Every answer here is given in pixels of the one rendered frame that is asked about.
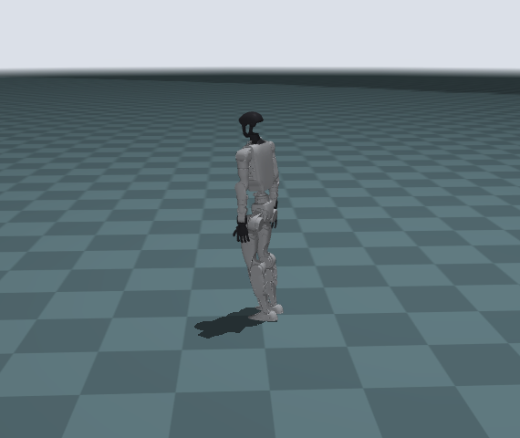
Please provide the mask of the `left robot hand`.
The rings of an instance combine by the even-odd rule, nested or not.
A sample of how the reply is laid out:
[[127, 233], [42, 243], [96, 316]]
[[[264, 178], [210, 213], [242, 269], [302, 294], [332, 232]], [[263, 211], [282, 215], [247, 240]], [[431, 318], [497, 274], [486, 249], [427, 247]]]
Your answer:
[[[238, 215], [237, 215], [237, 218], [238, 218]], [[244, 242], [246, 243], [246, 239], [248, 242], [250, 242], [250, 239], [249, 239], [249, 236], [248, 236], [248, 229], [247, 227], [245, 226], [247, 224], [247, 216], [245, 216], [245, 223], [239, 223], [238, 220], [237, 220], [237, 224], [238, 226], [236, 226], [236, 229], [234, 230], [234, 233], [233, 233], [233, 236], [235, 236], [235, 234], [237, 234], [237, 241], [241, 241], [241, 243], [243, 243], [243, 237], [244, 237]], [[239, 236], [240, 236], [240, 240], [239, 240]], [[245, 236], [246, 236], [246, 239], [245, 239]]]

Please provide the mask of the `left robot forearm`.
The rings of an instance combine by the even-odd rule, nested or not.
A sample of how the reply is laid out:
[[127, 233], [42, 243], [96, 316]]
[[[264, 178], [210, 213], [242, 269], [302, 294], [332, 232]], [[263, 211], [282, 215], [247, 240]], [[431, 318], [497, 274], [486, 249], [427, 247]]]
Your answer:
[[248, 195], [246, 195], [245, 187], [242, 183], [237, 183], [235, 185], [235, 191], [236, 191], [236, 199], [237, 199], [237, 213], [238, 213], [238, 222], [239, 223], [245, 223], [245, 216], [247, 213], [247, 199]]

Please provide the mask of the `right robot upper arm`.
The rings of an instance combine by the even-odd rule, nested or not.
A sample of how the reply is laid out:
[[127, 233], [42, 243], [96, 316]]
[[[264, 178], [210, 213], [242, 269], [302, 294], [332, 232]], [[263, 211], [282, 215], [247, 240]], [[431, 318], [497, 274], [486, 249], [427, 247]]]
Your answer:
[[269, 141], [271, 148], [272, 148], [272, 155], [273, 155], [273, 165], [274, 165], [274, 180], [278, 178], [278, 169], [277, 169], [277, 162], [276, 162], [276, 155], [275, 155], [275, 145], [272, 141]]

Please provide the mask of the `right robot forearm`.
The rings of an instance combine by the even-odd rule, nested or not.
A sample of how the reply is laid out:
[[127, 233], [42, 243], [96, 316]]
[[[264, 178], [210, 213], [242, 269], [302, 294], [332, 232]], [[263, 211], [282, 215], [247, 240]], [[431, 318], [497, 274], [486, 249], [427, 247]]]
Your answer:
[[276, 200], [278, 197], [278, 186], [279, 186], [279, 176], [273, 182], [273, 187], [269, 189], [270, 194], [268, 195], [269, 200], [273, 201], [274, 207], [276, 207]]

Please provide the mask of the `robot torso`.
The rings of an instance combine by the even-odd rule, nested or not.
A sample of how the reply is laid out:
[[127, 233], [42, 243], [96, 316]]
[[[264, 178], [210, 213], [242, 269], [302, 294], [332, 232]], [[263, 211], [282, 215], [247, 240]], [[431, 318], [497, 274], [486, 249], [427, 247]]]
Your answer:
[[[262, 137], [260, 138], [262, 139]], [[253, 193], [255, 202], [252, 204], [252, 214], [255, 211], [262, 212], [264, 222], [267, 222], [274, 214], [273, 201], [270, 201], [268, 194], [265, 193], [266, 190], [273, 187], [274, 182], [272, 148], [268, 141], [259, 145], [251, 144], [252, 141], [248, 142], [243, 148], [252, 149], [252, 159], [249, 162], [248, 186], [249, 192], [256, 192]]]

